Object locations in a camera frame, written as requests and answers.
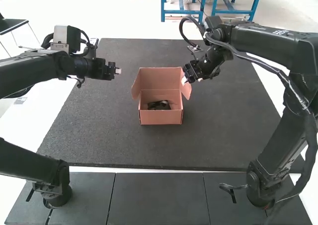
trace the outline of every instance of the blue shelf frame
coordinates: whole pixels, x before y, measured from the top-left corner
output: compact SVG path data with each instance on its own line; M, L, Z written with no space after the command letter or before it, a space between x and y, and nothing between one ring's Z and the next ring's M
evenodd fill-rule
M183 0L179 0L179 10L165 10L164 3L166 0L161 0L161 22L165 21L165 14L191 14L191 15L199 15L198 20L202 22L203 19L203 10L205 5L205 0L201 1L200 10L185 10L183 5Z
M259 0L254 0L251 10L236 10L236 9L234 9L234 7L232 5L232 3L235 2L235 0L231 0L231 2L229 0L223 0L228 9L227 10L220 10L220 9L217 9L217 1L218 0L213 0L212 14L211 15L216 15L217 13L249 14L249 20L253 20L256 9L257 9L257 5L259 2Z

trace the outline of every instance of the chair leg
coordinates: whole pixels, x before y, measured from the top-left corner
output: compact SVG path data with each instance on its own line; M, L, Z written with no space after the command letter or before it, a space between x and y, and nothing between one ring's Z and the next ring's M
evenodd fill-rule
M0 44L2 45L2 47L4 48L4 50L6 51L6 53L9 55L9 57L11 58L11 55L9 54L8 50L6 50L6 48L4 47L4 45L2 44L1 41L0 41Z
M33 35L35 36L36 40L38 41L39 45L41 45L40 41L38 40L38 37L36 37L32 27L30 26L30 24L28 23L28 26L30 27L30 29L32 30Z
M15 40L15 37L14 37L14 34L13 34L12 31L11 31L11 35L12 35L12 37L13 37L13 39L14 39L15 45L18 46L18 44L17 44L17 42L16 42L16 40Z

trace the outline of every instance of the open cardboard box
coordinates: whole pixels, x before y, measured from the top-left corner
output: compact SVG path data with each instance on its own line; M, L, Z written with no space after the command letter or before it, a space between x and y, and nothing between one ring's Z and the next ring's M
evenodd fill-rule
M182 84L181 67L140 68L131 89L133 99L139 98L138 112L142 125L181 124L182 96L189 100L191 85ZM148 110L149 102L168 100L171 110Z

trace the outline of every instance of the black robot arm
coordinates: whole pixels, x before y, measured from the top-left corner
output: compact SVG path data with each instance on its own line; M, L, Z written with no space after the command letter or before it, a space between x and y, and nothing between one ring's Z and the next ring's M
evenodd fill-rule
M219 75L220 65L237 56L256 63L282 81L285 110L279 125L263 152L251 161L247 168L246 188L248 199L260 208L270 208L277 212L286 202L295 197L308 182L318 149L318 34L301 33L275 29L246 21L223 23L218 16L207 17L204 27L195 20L185 18L182 24L191 20L198 26L204 42L210 46L202 51L199 46L190 44L188 49L194 60L183 67L183 81L190 83L212 79ZM247 53L264 57L282 64L290 70L289 76ZM294 189L282 198L275 193L289 173L290 167L308 144L303 173ZM267 223L275 213L271 213Z
M34 49L1 60L0 98L19 97L36 83L53 78L66 80L71 75L79 81L78 87L85 77L114 79L120 69L114 62L106 64L105 59L97 58L98 39L83 40L81 33L74 27L56 26L54 34L44 40L43 47L46 49ZM75 54L80 43L86 43L84 53ZM32 181L33 188L27 201L34 191L38 191L47 208L63 206L72 194L67 162L23 149L3 138L0 138L0 174Z

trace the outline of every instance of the black chair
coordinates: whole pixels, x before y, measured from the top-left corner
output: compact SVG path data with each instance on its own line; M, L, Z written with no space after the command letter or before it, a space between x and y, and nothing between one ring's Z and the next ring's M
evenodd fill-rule
M28 24L28 26L30 27L33 35L35 36L36 40L39 42L38 38L36 37L36 35L34 34L33 29L31 28L29 21L28 20L21 20L21 19L7 19L4 18L1 13L0 13L0 35L5 35L6 33L11 33L14 39L15 44L18 46L18 44L16 43L15 37L13 35L13 30ZM9 52L6 50L6 48L4 47L4 45L1 43L2 47L4 48L4 50L6 51L6 53L11 57L11 55L9 54Z

